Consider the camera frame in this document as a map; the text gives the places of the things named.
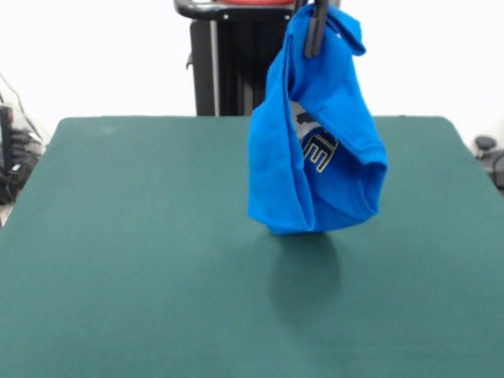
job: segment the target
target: blue t-shirt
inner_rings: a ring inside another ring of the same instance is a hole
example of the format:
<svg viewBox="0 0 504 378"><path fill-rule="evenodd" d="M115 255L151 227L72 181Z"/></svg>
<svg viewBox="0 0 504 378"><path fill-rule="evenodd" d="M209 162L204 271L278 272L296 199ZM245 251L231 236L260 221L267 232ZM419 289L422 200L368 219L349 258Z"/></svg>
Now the blue t-shirt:
<svg viewBox="0 0 504 378"><path fill-rule="evenodd" d="M248 214L279 235L367 221L379 212L387 172L354 69L353 55L365 53L360 25L330 6L321 54L307 58L312 12L303 7L287 26L250 125ZM300 132L292 102L311 116L304 120L314 124L307 132Z"/></svg>

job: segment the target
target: green table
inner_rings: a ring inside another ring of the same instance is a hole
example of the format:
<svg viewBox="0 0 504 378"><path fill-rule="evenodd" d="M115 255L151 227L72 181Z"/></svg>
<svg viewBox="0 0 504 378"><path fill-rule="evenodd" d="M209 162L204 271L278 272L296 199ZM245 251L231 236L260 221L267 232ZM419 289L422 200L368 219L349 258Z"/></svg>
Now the green table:
<svg viewBox="0 0 504 378"><path fill-rule="evenodd" d="M246 118L62 122L0 236L0 377L504 376L504 202L440 118L376 119L382 213L277 238Z"/></svg>

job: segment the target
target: blue cloth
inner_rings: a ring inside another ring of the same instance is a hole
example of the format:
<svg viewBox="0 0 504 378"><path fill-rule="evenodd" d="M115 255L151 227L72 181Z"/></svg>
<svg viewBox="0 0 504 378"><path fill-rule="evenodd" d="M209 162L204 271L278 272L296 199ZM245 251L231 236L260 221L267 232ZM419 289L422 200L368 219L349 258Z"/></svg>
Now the blue cloth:
<svg viewBox="0 0 504 378"><path fill-rule="evenodd" d="M326 232L379 212L387 155L361 95L358 21L331 6L321 54L303 55L313 6L293 17L252 115L248 215L277 235ZM291 100L321 127L296 135Z"/></svg>

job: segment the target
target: green felt surface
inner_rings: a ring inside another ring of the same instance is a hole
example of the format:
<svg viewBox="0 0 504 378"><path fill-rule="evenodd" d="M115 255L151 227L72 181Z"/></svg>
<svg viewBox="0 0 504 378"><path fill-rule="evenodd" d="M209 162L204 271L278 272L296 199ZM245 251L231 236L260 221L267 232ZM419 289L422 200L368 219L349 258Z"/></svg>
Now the green felt surface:
<svg viewBox="0 0 504 378"><path fill-rule="evenodd" d="M285 238L246 118L65 120L0 235L0 377L502 378L504 202L447 121L376 120L382 213Z"/></svg>

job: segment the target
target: red object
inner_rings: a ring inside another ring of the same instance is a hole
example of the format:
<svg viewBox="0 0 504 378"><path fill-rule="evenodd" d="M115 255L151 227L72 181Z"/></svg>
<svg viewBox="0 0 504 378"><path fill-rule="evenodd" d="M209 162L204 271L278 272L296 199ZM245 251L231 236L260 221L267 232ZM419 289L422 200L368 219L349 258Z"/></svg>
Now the red object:
<svg viewBox="0 0 504 378"><path fill-rule="evenodd" d="M224 2L239 6L285 6L294 4L295 0L224 0Z"/></svg>

